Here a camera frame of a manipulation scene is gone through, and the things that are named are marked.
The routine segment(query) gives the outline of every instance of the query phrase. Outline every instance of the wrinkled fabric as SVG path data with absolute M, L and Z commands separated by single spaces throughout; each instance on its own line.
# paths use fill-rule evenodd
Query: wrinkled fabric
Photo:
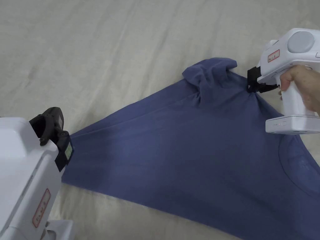
M 319 239 L 320 169 L 231 59 L 72 135 L 64 183 L 197 221 L 242 239 Z

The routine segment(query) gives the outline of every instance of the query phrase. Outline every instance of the white plastic housing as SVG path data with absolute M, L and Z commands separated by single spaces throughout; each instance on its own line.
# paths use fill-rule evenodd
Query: white plastic housing
M 280 76 L 295 65 L 305 65 L 320 71 L 320 31 L 294 28 L 278 41 L 265 47 L 258 67 L 258 83 L 281 85 Z M 285 117 L 266 121 L 266 132 L 282 134 L 310 134 L 320 132 L 320 118 L 309 111 L 294 82 L 282 92 Z

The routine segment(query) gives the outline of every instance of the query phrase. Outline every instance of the white fabric surface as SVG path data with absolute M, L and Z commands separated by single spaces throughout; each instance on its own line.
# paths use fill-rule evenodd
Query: white fabric surface
M 73 133 L 205 58 L 233 58 L 246 76 L 269 40 L 319 29 L 319 9 L 319 0 L 2 0 L 0 116 L 31 119 L 59 106 Z M 281 110 L 277 91 L 263 97 Z M 319 135 L 303 139 L 319 163 Z M 73 219 L 76 239 L 237 239 L 66 185 L 52 217 Z

